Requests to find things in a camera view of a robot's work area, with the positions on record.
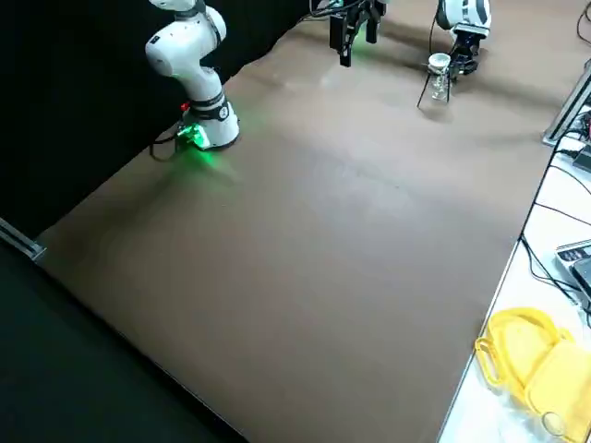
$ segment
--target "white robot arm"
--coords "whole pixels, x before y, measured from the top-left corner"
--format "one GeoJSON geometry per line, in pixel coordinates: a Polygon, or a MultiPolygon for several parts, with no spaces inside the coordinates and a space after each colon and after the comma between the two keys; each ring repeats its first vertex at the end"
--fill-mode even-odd
{"type": "Polygon", "coordinates": [[[454,39],[450,52],[455,71],[452,77],[476,71],[480,41],[490,33],[489,0],[439,0],[436,20],[454,39]]]}
{"type": "Polygon", "coordinates": [[[239,134],[238,119],[218,74],[200,63],[225,38],[222,16],[203,0],[150,3],[175,12],[175,21],[146,43],[146,55],[156,72],[177,79],[187,92],[190,107],[183,118],[183,134],[193,136],[201,149],[230,145],[239,134]]]}

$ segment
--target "tabletop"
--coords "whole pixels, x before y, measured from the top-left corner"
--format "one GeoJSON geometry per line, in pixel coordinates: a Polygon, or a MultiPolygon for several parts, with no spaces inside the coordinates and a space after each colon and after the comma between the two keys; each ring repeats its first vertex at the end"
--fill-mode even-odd
{"type": "MultiPolygon", "coordinates": [[[[580,148],[580,141],[564,138],[556,152],[580,148]]],[[[547,277],[536,263],[537,257],[554,279],[574,284],[554,255],[559,246],[591,239],[590,189],[591,174],[574,167],[568,156],[555,153],[523,232],[535,254],[531,267],[523,237],[520,237],[502,275],[487,320],[490,315],[504,309],[534,307],[548,313],[558,327],[568,329],[577,342],[591,343],[591,329],[585,324],[585,313],[551,281],[536,279],[532,274],[533,270],[538,276],[547,277]]],[[[512,415],[504,405],[506,401],[503,397],[488,389],[472,355],[441,429],[439,442],[542,441],[524,426],[522,415],[512,415]]]]}

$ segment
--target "black cable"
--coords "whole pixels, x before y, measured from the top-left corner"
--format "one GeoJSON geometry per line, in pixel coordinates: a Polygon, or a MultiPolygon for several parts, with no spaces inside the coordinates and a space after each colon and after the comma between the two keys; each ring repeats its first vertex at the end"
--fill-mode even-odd
{"type": "Polygon", "coordinates": [[[556,208],[552,208],[551,206],[546,206],[546,205],[543,205],[543,204],[541,204],[541,203],[537,203],[537,202],[536,202],[536,203],[534,203],[534,204],[535,204],[536,206],[539,206],[540,208],[544,208],[544,209],[546,209],[546,210],[553,210],[554,212],[558,212],[559,214],[562,214],[562,215],[564,215],[565,217],[568,217],[569,219],[575,220],[576,222],[580,222],[580,223],[582,223],[582,224],[586,224],[587,226],[591,226],[591,222],[589,222],[589,221],[585,221],[585,220],[581,220],[581,219],[579,219],[579,218],[577,218],[577,217],[574,217],[573,215],[571,215],[571,214],[568,214],[568,213],[566,213],[566,212],[564,212],[564,211],[562,211],[562,210],[557,210],[556,208]]]}
{"type": "Polygon", "coordinates": [[[573,303],[574,305],[578,305],[576,303],[576,301],[574,300],[574,298],[569,293],[567,293],[566,290],[559,284],[559,281],[557,281],[554,277],[552,277],[552,274],[549,273],[548,269],[544,266],[544,263],[542,263],[542,261],[537,257],[536,253],[534,252],[532,247],[529,245],[529,243],[527,242],[527,239],[525,238],[525,235],[523,235],[523,234],[521,236],[521,241],[524,244],[525,249],[527,249],[529,251],[529,253],[536,260],[536,262],[540,266],[540,268],[542,268],[544,270],[544,273],[548,276],[549,280],[552,281],[552,283],[554,283],[554,286],[556,286],[562,292],[562,294],[564,294],[564,296],[571,301],[571,303],[573,303]]]}
{"type": "Polygon", "coordinates": [[[181,125],[181,123],[182,123],[182,119],[178,121],[177,127],[175,129],[175,133],[172,136],[169,136],[166,138],[161,138],[160,140],[152,141],[152,143],[148,147],[148,153],[150,154],[150,157],[152,157],[153,160],[155,160],[157,162],[164,163],[164,162],[169,162],[170,160],[173,159],[173,157],[176,155],[176,147],[175,147],[175,153],[173,155],[170,155],[169,157],[166,157],[166,158],[162,158],[162,157],[158,157],[156,155],[154,145],[163,145],[164,143],[168,143],[169,141],[175,140],[176,139],[176,132],[178,131],[178,126],[181,125]]]}
{"type": "Polygon", "coordinates": [[[588,39],[583,37],[583,34],[581,34],[581,21],[583,21],[583,17],[585,17],[587,19],[587,21],[591,22],[591,18],[589,17],[589,9],[590,8],[591,8],[591,2],[586,4],[585,8],[583,9],[583,12],[579,16],[579,19],[576,21],[576,36],[579,39],[581,39],[583,42],[585,42],[589,45],[591,45],[591,41],[589,41],[588,39]]]}
{"type": "Polygon", "coordinates": [[[428,32],[428,53],[429,55],[433,55],[433,31],[435,30],[435,22],[437,21],[437,13],[439,12],[439,5],[435,10],[435,15],[433,16],[433,21],[431,22],[431,29],[428,32]]]}
{"type": "Polygon", "coordinates": [[[577,307],[579,307],[586,314],[587,326],[589,328],[591,328],[591,302],[589,303],[589,306],[587,308],[584,308],[579,303],[577,303],[576,300],[574,300],[573,297],[560,285],[560,283],[565,283],[565,281],[558,281],[558,280],[556,280],[554,277],[552,277],[550,275],[549,271],[546,269],[546,267],[544,266],[544,264],[537,257],[536,253],[531,248],[531,246],[529,245],[529,243],[527,243],[527,239],[525,238],[525,235],[523,235],[523,234],[521,235],[521,241],[524,244],[525,249],[528,251],[528,256],[529,256],[529,254],[531,254],[536,259],[536,262],[544,270],[544,272],[546,273],[546,275],[548,275],[549,280],[552,281],[553,286],[555,288],[558,288],[564,294],[564,296],[571,301],[571,303],[573,303],[574,305],[576,305],[577,307]]]}
{"type": "Polygon", "coordinates": [[[313,18],[322,18],[322,17],[328,17],[331,16],[333,14],[338,14],[339,12],[346,12],[351,8],[357,7],[359,5],[361,5],[362,3],[364,3],[366,0],[357,0],[356,2],[350,4],[350,5],[345,5],[345,6],[339,6],[339,7],[325,7],[323,9],[320,10],[314,10],[314,11],[310,11],[310,15],[313,18]]]}
{"type": "Polygon", "coordinates": [[[585,186],[585,184],[579,180],[578,178],[576,178],[573,174],[569,173],[566,169],[561,168],[560,166],[556,166],[554,164],[551,164],[549,166],[549,168],[553,168],[553,169],[558,169],[559,171],[561,171],[563,174],[567,174],[568,176],[570,176],[576,183],[578,183],[579,185],[581,185],[583,187],[583,189],[587,192],[587,194],[589,194],[589,196],[591,196],[591,190],[585,186]]]}
{"type": "Polygon", "coordinates": [[[323,11],[324,9],[330,8],[332,6],[334,6],[335,4],[339,3],[339,0],[332,0],[328,5],[326,5],[326,7],[324,7],[323,9],[314,9],[314,6],[312,5],[312,0],[308,1],[308,13],[303,16],[300,20],[297,21],[297,23],[301,23],[302,21],[326,21],[328,20],[330,17],[325,17],[325,18],[314,18],[312,16],[313,12],[320,12],[323,11]]]}
{"type": "MultiPolygon", "coordinates": [[[[532,274],[532,275],[534,276],[534,278],[535,278],[536,280],[538,280],[538,281],[541,281],[541,282],[543,282],[543,283],[545,283],[545,284],[549,284],[549,285],[551,285],[551,286],[556,286],[556,284],[555,284],[555,283],[551,282],[551,281],[552,281],[552,279],[551,279],[551,278],[548,278],[548,277],[543,277],[543,276],[541,276],[541,275],[538,275],[538,274],[536,274],[536,272],[534,271],[534,260],[533,260],[533,258],[532,258],[532,253],[533,253],[533,251],[531,251],[531,250],[530,250],[530,248],[528,247],[529,245],[525,245],[525,242],[524,242],[523,238],[524,238],[524,237],[522,237],[521,241],[522,241],[522,243],[523,243],[523,244],[524,244],[524,246],[525,246],[525,252],[527,253],[527,258],[529,259],[529,271],[531,272],[531,274],[532,274]]],[[[567,287],[567,288],[569,288],[569,290],[571,290],[571,291],[577,291],[577,292],[581,292],[581,290],[580,290],[578,287],[576,287],[576,286],[574,286],[574,285],[572,285],[572,284],[568,283],[567,281],[562,281],[562,280],[558,280],[558,279],[554,279],[554,281],[555,281],[556,283],[558,283],[558,284],[561,284],[561,285],[564,285],[564,286],[566,286],[566,287],[567,287]]]]}

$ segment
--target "black backdrop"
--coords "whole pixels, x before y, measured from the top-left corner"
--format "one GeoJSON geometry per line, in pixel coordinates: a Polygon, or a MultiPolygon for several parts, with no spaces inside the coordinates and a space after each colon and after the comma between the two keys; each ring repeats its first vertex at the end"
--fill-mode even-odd
{"type": "MultiPolygon", "coordinates": [[[[223,81],[265,55],[307,0],[210,0],[228,36],[204,63],[223,81]]],[[[144,44],[171,14],[148,0],[8,2],[0,217],[36,237],[178,117],[184,93],[144,44]]]]}

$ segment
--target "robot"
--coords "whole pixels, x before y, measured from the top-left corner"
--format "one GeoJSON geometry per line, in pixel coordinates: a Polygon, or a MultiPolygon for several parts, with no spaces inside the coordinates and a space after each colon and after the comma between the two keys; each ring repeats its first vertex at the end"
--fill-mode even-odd
{"type": "MultiPolygon", "coordinates": [[[[342,66],[351,66],[351,47],[364,23],[367,22],[366,41],[378,41],[378,28],[389,1],[341,0],[337,7],[311,14],[312,17],[325,17],[332,10],[330,46],[339,53],[342,66]]],[[[440,28],[452,35],[453,47],[449,54],[452,79],[458,75],[471,74],[478,67],[480,41],[486,39],[490,32],[489,0],[438,1],[433,25],[437,22],[440,28]]]]}
{"type": "Polygon", "coordinates": [[[226,99],[220,77],[200,61],[226,35],[222,16],[204,0],[150,0],[160,9],[174,11],[175,21],[146,43],[146,55],[159,74],[176,78],[189,103],[176,133],[201,150],[224,148],[240,133],[238,118],[226,99]]]}
{"type": "MultiPolygon", "coordinates": [[[[330,18],[330,46],[339,53],[341,65],[349,67],[351,47],[364,23],[367,22],[366,40],[378,41],[378,28],[389,1],[332,0],[329,6],[310,11],[310,15],[330,18]]],[[[437,22],[452,35],[454,44],[446,55],[450,58],[446,75],[455,80],[478,67],[480,41],[488,37],[490,30],[489,0],[438,2],[433,25],[437,22]]],[[[175,21],[146,43],[146,55],[156,72],[176,78],[187,92],[189,104],[176,138],[188,140],[202,150],[233,144],[240,133],[238,118],[225,98],[215,70],[200,64],[225,38],[222,16],[206,6],[205,0],[150,0],[150,3],[175,12],[175,21]]]]}

